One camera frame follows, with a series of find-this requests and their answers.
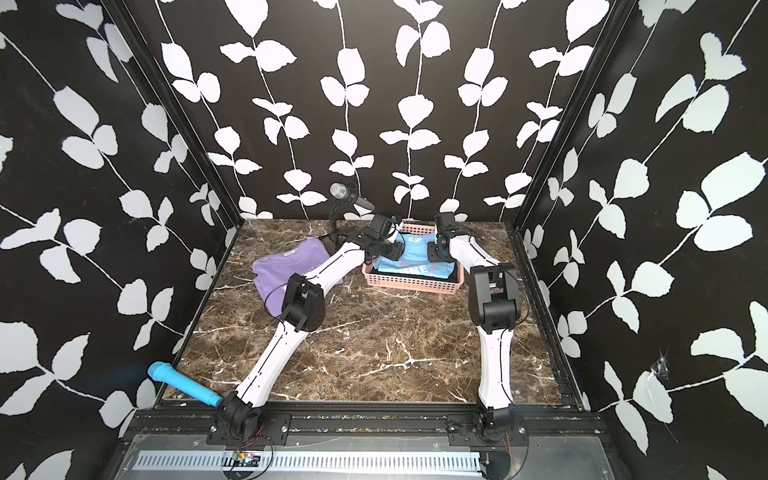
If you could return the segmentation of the light blue t-shirt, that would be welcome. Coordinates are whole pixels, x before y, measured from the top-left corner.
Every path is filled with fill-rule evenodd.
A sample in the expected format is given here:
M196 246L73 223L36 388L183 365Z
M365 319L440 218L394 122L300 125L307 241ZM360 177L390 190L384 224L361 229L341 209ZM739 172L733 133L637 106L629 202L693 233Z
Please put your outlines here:
M414 235L399 234L396 242L405 246L398 260L380 257L374 264L374 269L384 274L409 275L448 279L455 270L453 262L432 262L428 259L428 244L434 243L436 234Z

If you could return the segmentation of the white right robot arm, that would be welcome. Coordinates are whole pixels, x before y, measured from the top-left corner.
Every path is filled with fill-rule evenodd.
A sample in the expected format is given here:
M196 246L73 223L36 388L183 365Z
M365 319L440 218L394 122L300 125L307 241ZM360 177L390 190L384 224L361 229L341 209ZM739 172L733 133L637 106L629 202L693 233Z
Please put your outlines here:
M457 263L467 273L468 311L481 345L481 378L475 431L485 443L505 435L515 420L511 389L511 347L521 319L518 270L491 256L450 212L435 217L436 237L428 259Z

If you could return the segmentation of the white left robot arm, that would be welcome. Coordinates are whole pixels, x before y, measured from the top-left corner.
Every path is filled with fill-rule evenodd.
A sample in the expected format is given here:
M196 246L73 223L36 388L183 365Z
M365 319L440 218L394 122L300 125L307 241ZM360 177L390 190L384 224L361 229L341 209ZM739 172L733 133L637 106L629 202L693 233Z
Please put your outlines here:
M350 271L378 257L399 259L405 245L397 241L402 220L376 214L370 223L347 236L328 260L287 282L282 310L272 339L257 363L217 406L216 425L246 442L258 435L260 415L272 388L298 346L325 319L325 295Z

